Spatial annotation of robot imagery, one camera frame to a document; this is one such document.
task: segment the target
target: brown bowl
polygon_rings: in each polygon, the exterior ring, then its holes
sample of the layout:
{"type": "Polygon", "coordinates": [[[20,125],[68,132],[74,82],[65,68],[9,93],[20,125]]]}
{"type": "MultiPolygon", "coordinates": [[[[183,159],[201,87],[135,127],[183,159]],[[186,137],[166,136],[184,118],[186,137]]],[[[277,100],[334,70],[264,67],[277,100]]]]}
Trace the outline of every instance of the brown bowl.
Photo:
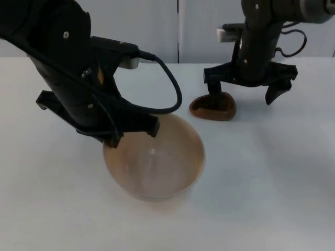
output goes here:
{"type": "Polygon", "coordinates": [[[192,126],[176,115],[158,117],[156,138],[126,133],[117,149],[104,145],[113,178],[136,197],[165,199],[186,191],[205,166],[204,146],[192,126]]]}

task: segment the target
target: translucent bowl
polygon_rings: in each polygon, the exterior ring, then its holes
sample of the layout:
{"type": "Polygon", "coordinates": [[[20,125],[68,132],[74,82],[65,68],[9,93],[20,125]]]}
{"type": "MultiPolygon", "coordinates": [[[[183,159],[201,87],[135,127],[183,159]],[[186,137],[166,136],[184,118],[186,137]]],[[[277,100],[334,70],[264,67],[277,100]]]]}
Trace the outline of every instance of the translucent bowl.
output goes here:
{"type": "Polygon", "coordinates": [[[136,197],[166,199],[186,191],[205,166],[204,146],[192,126],[176,115],[158,117],[156,138],[126,133],[117,149],[104,145],[113,178],[136,197]]]}

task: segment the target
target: white wall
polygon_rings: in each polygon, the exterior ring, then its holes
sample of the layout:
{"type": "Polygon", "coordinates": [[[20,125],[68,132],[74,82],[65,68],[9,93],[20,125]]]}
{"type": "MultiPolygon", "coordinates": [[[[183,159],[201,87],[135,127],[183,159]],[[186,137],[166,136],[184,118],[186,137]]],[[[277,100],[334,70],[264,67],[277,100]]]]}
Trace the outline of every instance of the white wall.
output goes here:
{"type": "MultiPolygon", "coordinates": [[[[168,63],[177,62],[177,0],[77,0],[92,18],[92,34],[137,44],[168,63]]],[[[220,44],[216,28],[244,22],[241,0],[179,0],[181,63],[224,63],[233,44],[220,44]]],[[[335,18],[323,25],[301,24],[308,44],[299,56],[332,56],[335,50],[335,18]]],[[[286,53],[302,44],[300,34],[281,36],[286,53]]],[[[0,56],[24,53],[0,40],[0,56]]]]}
{"type": "MultiPolygon", "coordinates": [[[[218,43],[216,28],[244,22],[241,0],[180,0],[180,62],[224,63],[231,59],[232,43],[218,43]]],[[[301,24],[308,43],[299,56],[332,56],[335,50],[335,18],[323,25],[301,24]]],[[[300,48],[300,34],[281,36],[279,46],[287,54],[300,48]]]]}
{"type": "MultiPolygon", "coordinates": [[[[177,0],[77,0],[90,13],[92,35],[137,44],[177,62],[177,0]]],[[[24,53],[0,41],[0,56],[24,53]]]]}

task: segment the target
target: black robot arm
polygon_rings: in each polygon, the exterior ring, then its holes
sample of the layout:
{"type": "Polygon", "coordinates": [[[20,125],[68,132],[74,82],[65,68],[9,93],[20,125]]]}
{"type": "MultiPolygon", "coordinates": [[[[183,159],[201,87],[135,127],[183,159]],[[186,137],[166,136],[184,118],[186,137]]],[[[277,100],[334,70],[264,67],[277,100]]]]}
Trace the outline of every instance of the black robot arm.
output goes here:
{"type": "Polygon", "coordinates": [[[229,41],[235,41],[232,61],[205,69],[205,83],[215,99],[220,82],[247,87],[268,86],[266,102],[271,104],[289,91],[298,71],[293,65],[271,62],[284,23],[321,24],[335,13],[333,0],[242,0],[243,24],[224,25],[229,41]]]}
{"type": "Polygon", "coordinates": [[[126,132],[156,136],[159,120],[151,114],[181,105],[178,83],[158,57],[134,44],[91,37],[90,16],[74,0],[1,0],[0,37],[25,51],[52,89],[38,98],[42,109],[112,147],[126,132]],[[113,75],[118,67],[136,68],[139,58],[163,67],[177,92],[175,106],[145,108],[122,98],[113,75]]]}

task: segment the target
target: table surface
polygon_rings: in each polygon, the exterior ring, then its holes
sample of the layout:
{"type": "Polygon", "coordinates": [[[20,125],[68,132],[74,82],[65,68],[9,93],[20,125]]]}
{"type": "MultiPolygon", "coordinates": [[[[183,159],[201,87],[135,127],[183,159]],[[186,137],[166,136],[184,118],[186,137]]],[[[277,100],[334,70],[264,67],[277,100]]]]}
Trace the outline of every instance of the table surface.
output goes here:
{"type": "MultiPolygon", "coordinates": [[[[99,142],[39,109],[48,88],[27,58],[0,59],[0,250],[334,250],[335,60],[285,63],[300,74],[272,106],[265,87],[222,85],[237,102],[232,122],[188,111],[212,65],[169,65],[184,94],[176,113],[207,163],[191,192],[144,202],[113,181],[99,142]]],[[[136,104],[175,101],[157,65],[118,70],[116,81],[136,104]]]]}

